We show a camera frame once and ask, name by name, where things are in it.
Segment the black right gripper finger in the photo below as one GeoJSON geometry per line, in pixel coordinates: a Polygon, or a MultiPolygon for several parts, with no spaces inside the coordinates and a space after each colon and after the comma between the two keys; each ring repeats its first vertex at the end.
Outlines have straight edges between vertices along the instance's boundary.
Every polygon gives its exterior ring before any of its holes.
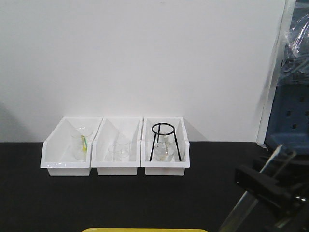
{"type": "Polygon", "coordinates": [[[280,218],[293,215],[302,208],[301,196],[289,187],[281,187],[278,181],[246,166],[235,169],[235,182],[263,203],[280,218]]]}

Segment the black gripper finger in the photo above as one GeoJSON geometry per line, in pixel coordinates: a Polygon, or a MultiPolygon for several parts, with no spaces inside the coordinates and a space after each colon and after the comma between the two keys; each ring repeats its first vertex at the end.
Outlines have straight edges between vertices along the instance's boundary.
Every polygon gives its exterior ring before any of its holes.
{"type": "Polygon", "coordinates": [[[260,156],[253,160],[253,169],[273,177],[281,187],[289,187],[297,196],[309,198],[309,156],[290,157],[279,154],[274,158],[260,156]]]}

